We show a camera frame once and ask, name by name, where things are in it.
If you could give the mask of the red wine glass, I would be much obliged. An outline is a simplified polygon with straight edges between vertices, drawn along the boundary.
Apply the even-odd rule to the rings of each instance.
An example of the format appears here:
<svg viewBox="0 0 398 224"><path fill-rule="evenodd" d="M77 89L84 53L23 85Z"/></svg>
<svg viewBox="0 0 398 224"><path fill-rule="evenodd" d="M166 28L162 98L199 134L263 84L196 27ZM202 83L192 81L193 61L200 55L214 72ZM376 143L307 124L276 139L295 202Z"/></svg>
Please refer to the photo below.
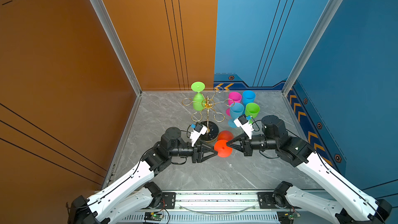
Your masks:
<svg viewBox="0 0 398 224"><path fill-rule="evenodd" d="M221 131L217 137L217 142L214 145L214 150L217 151L218 156L222 158L229 157L233 149L227 146L227 142L234 139L234 135L230 131Z"/></svg>

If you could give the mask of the blue wine glass front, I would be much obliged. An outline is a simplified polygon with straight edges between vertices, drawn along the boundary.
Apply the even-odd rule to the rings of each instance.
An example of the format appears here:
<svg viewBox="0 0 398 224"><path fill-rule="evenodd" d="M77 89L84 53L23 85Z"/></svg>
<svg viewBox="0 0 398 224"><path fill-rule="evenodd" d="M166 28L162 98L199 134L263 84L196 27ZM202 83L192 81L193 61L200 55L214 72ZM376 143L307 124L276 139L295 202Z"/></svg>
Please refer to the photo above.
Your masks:
<svg viewBox="0 0 398 224"><path fill-rule="evenodd" d="M231 128L237 128L234 120L241 116L245 111L245 107L241 103L234 103L232 107L230 107L230 117L231 119L228 121L228 125Z"/></svg>

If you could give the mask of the blue wine glass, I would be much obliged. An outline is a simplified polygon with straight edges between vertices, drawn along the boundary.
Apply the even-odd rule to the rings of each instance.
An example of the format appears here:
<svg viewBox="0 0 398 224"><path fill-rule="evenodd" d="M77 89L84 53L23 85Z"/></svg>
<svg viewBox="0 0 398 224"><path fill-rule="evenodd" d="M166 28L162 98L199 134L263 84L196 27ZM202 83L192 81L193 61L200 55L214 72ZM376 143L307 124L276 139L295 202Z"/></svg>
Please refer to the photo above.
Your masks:
<svg viewBox="0 0 398 224"><path fill-rule="evenodd" d="M230 107L230 117L231 119L228 121L228 125L231 128L237 128L234 120L241 116L245 111L245 107L241 103L234 103L232 107Z"/></svg>
<svg viewBox="0 0 398 224"><path fill-rule="evenodd" d="M246 106L249 103L253 103L256 99L256 94L251 90L246 90L242 93L242 104Z"/></svg>

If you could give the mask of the green wine glass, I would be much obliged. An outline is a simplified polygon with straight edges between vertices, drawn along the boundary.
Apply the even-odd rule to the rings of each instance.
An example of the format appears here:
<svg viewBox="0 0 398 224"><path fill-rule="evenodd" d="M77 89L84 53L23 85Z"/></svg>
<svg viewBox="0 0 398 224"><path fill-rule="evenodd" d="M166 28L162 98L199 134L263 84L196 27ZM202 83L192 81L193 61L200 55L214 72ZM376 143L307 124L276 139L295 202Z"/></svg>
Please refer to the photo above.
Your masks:
<svg viewBox="0 0 398 224"><path fill-rule="evenodd" d="M256 103L248 103L245 107L245 115L249 117L249 122L254 123L255 118L260 112L260 107Z"/></svg>
<svg viewBox="0 0 398 224"><path fill-rule="evenodd" d="M202 102L205 100L202 91L205 89L203 82L194 82L191 85L191 89L196 92L196 95L192 99L193 109L200 112L204 109Z"/></svg>

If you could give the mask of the pink wine glass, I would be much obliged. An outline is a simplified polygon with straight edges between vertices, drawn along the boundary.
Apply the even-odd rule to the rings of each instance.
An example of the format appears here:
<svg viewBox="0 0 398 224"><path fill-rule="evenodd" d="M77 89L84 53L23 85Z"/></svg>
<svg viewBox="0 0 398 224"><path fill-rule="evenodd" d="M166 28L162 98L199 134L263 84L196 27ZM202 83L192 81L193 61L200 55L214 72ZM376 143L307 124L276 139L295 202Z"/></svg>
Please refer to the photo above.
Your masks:
<svg viewBox="0 0 398 224"><path fill-rule="evenodd" d="M239 92L231 92L228 95L228 109L226 110L226 114L228 116L231 116L230 110L238 110L240 111L241 109L241 100L242 100L242 95Z"/></svg>

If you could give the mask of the green wine glass back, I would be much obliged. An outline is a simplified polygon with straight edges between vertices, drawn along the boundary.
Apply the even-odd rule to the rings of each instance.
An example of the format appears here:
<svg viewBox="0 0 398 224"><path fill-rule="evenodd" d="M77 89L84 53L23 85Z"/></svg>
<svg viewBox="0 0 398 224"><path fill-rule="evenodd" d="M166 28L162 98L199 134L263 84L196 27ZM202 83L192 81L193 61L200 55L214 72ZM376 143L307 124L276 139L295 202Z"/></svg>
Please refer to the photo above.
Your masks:
<svg viewBox="0 0 398 224"><path fill-rule="evenodd" d="M202 102L205 100L202 91L205 89L203 82L194 82L191 85L191 89L196 92L196 95L192 99L193 109L200 112L204 109Z"/></svg>

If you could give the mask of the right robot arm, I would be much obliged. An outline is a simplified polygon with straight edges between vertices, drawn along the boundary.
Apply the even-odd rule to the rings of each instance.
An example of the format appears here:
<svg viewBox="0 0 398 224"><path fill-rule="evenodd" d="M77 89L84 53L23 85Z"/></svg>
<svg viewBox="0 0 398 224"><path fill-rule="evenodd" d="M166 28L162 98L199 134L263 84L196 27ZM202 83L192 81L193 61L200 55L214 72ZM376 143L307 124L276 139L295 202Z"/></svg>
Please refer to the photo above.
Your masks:
<svg viewBox="0 0 398 224"><path fill-rule="evenodd" d="M251 156L254 150L274 150L281 160L299 169L316 181L333 200L307 193L282 181L273 192L279 208L298 207L334 224L383 224L392 206L366 194L330 166L307 141L288 135L285 123L275 115L261 119L262 133L254 128L246 115L234 120L243 134L227 142L227 146Z"/></svg>

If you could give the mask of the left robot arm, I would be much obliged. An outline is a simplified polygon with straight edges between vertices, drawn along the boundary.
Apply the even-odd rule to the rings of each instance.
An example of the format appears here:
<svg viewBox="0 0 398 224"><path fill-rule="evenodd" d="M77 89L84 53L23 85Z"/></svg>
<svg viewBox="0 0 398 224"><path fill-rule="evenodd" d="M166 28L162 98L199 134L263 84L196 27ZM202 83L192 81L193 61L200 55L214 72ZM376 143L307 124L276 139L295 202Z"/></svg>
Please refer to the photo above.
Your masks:
<svg viewBox="0 0 398 224"><path fill-rule="evenodd" d="M152 179L172 164L173 157L190 157L193 163L201 163L217 154L213 146L203 141L192 146L182 139L179 128L168 128L122 177L88 198L77 197L69 207L67 222L116 224L140 209L161 207L162 190Z"/></svg>

